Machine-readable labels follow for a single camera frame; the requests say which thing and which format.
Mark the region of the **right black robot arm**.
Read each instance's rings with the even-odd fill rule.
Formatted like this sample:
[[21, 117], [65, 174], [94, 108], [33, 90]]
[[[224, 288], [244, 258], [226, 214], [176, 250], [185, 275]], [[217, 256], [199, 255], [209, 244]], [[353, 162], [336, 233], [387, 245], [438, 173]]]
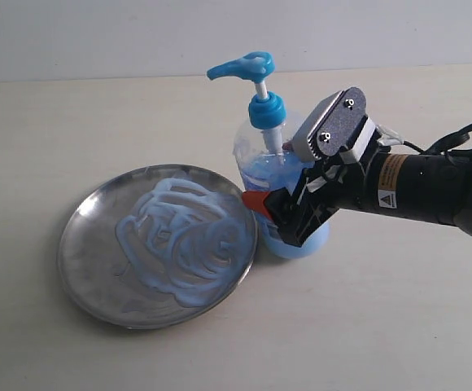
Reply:
[[293, 191], [245, 191], [243, 203], [296, 247], [340, 209], [454, 226], [472, 236], [472, 148], [394, 154], [373, 147], [351, 165], [315, 162]]

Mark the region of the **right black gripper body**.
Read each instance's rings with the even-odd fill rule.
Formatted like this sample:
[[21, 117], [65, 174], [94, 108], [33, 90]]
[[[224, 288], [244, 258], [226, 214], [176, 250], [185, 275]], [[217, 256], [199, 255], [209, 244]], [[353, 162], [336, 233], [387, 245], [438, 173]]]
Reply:
[[288, 226], [318, 228], [340, 209], [376, 213], [377, 182], [386, 158], [385, 147], [369, 147], [352, 165], [328, 158], [302, 169], [288, 201]]

